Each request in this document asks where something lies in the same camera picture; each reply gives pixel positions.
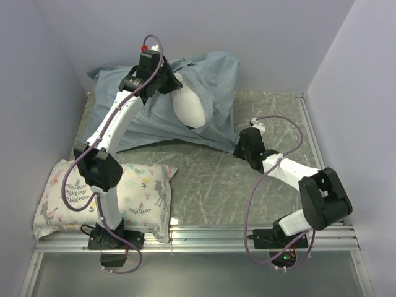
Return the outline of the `white pillow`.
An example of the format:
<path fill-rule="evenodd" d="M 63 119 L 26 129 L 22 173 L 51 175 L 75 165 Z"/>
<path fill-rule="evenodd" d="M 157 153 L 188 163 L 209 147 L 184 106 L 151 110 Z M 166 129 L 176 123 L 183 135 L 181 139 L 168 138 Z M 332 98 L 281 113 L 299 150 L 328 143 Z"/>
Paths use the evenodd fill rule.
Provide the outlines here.
<path fill-rule="evenodd" d="M 190 88 L 183 76 L 177 72 L 174 76 L 182 87 L 171 92 L 174 112 L 188 128 L 198 129 L 206 124 L 204 107 L 198 95 Z"/>

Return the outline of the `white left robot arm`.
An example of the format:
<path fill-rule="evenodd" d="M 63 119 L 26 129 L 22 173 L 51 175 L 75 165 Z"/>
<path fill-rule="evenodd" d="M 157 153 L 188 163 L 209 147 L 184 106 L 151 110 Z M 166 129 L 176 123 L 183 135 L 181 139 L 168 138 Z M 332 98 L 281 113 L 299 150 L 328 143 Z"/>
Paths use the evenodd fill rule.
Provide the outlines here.
<path fill-rule="evenodd" d="M 118 207 L 116 187 L 123 174 L 116 149 L 133 117 L 156 92 L 168 94 L 181 89 L 169 62 L 159 49 L 144 47 L 138 65 L 121 79 L 114 103 L 86 143 L 74 147 L 79 173 L 90 186 L 97 205 L 95 231 L 111 249 L 124 243 L 124 223 Z"/>

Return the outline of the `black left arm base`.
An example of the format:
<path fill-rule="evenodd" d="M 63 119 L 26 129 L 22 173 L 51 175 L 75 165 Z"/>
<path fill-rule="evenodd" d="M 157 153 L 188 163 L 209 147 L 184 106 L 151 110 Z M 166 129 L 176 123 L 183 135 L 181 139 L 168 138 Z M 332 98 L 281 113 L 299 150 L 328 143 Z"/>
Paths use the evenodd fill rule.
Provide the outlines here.
<path fill-rule="evenodd" d="M 87 249 L 101 252 L 100 262 L 102 266 L 114 268 L 122 267 L 126 263 L 128 252 L 132 250 L 130 245 L 115 238 L 98 224 L 95 226 L 83 224 L 80 230 L 89 237 Z M 113 233 L 132 243 L 138 250 L 142 249 L 145 236 L 143 233 L 125 230 L 123 223 L 113 230 Z"/>

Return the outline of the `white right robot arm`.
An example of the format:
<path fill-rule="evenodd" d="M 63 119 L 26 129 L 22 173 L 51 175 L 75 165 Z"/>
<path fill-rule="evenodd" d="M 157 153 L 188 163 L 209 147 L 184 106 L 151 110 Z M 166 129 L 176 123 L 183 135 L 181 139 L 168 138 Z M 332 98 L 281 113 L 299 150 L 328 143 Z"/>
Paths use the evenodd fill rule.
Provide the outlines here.
<path fill-rule="evenodd" d="M 301 209 L 275 220 L 271 229 L 255 229 L 249 239 L 266 248 L 287 247 L 305 231 L 321 231 L 351 215 L 353 206 L 337 172 L 317 169 L 267 149 L 256 127 L 243 129 L 234 156 L 245 160 L 253 170 L 275 178 L 299 192 Z"/>

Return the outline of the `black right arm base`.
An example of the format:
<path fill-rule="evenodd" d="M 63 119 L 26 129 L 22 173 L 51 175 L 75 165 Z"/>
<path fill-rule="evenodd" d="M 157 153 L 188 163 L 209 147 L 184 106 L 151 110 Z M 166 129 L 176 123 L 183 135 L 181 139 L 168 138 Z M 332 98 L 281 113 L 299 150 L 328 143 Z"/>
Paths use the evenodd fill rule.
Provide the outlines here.
<path fill-rule="evenodd" d="M 294 241 L 287 250 L 271 262 L 275 267 L 282 269 L 290 269 L 296 266 L 298 263 L 296 250 L 309 247 L 307 234 L 300 232 L 292 236 L 286 236 L 281 229 L 278 230 L 276 227 L 272 229 L 253 229 L 248 238 L 253 240 L 254 249 L 275 249 L 274 252 L 269 253 L 270 257 L 274 257 L 287 244 Z"/>

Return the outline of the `blue-grey pillowcase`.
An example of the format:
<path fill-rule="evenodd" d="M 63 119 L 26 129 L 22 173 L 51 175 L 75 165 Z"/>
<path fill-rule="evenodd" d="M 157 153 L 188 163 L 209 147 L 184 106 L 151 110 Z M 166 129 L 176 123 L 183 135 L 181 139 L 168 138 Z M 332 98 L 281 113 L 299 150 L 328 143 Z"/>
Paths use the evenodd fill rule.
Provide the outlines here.
<path fill-rule="evenodd" d="M 233 121 L 238 60 L 230 53 L 214 51 L 172 60 L 170 66 L 200 98 L 206 124 L 198 129 L 188 128 L 174 112 L 171 93 L 156 93 L 133 117 L 116 152 L 182 140 L 233 153 L 238 142 Z"/>

